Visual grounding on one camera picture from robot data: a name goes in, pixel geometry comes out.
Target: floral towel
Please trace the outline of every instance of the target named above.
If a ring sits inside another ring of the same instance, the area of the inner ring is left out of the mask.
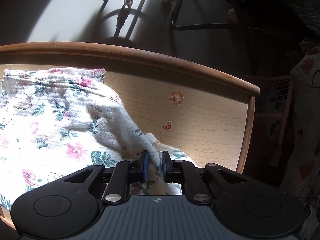
[[[132,194],[181,194],[165,184],[159,141],[132,121],[118,94],[102,83],[104,69],[5,70],[0,91],[0,197],[10,210],[23,193],[93,163],[113,167],[150,153],[148,181]],[[173,159],[190,160],[178,149]]]

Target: round sticker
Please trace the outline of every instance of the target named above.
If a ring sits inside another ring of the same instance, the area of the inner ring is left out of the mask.
[[[168,130],[171,129],[171,126],[172,126],[172,122],[171,121],[167,121],[163,124],[163,131],[164,132],[167,132]]]
[[[178,90],[172,91],[169,100],[175,106],[181,105],[183,102],[183,94]]]

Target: folded fabric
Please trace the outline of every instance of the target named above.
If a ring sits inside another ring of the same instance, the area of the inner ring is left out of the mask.
[[[10,210],[23,193],[93,163],[113,167],[150,154],[146,183],[132,194],[181,194],[165,184],[161,151],[190,160],[178,149],[146,136],[118,94],[102,83],[104,69],[5,70],[0,91],[0,197]]]

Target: light wood surface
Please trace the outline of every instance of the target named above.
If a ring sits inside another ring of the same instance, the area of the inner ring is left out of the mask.
[[[243,171],[258,87],[193,62],[112,45],[38,42],[0,47],[0,79],[4,69],[60,66],[105,68],[104,83],[119,94],[144,133],[184,151],[200,167],[213,162]],[[179,106],[169,101],[174,90],[184,95]],[[166,121],[172,129],[164,133]],[[14,228],[10,214],[3,212],[1,219]]]
[[[248,109],[247,109],[247,120],[245,122],[244,138],[242,141],[239,161],[236,168],[236,172],[239,172],[239,173],[243,172],[245,160],[247,159],[251,132],[252,132],[253,119],[254,119],[255,105],[256,105],[256,99],[255,97],[251,97],[248,104]]]

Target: pink flower print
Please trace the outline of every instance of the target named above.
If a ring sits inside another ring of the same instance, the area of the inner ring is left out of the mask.
[[[66,154],[69,158],[80,161],[80,158],[84,159],[83,154],[86,154],[87,152],[87,150],[83,150],[81,143],[76,142],[75,146],[72,146],[70,143],[68,143],[68,150],[66,151]]]
[[[23,177],[24,177],[25,182],[29,186],[36,185],[36,176],[31,171],[23,169],[22,173],[23,173]]]
[[[30,131],[33,135],[39,130],[39,123],[37,121],[32,121],[30,124]]]
[[[88,87],[90,86],[90,84],[91,84],[91,80],[89,78],[81,77],[81,83],[80,83],[81,86]]]
[[[69,111],[65,111],[63,114],[63,118],[69,120],[70,119],[70,112]]]
[[[4,135],[0,134],[0,146],[2,146],[3,148],[7,148],[9,145],[9,142],[7,141],[7,139],[4,137]]]
[[[61,68],[53,68],[53,69],[51,70],[51,73],[62,74],[62,69],[61,69]]]

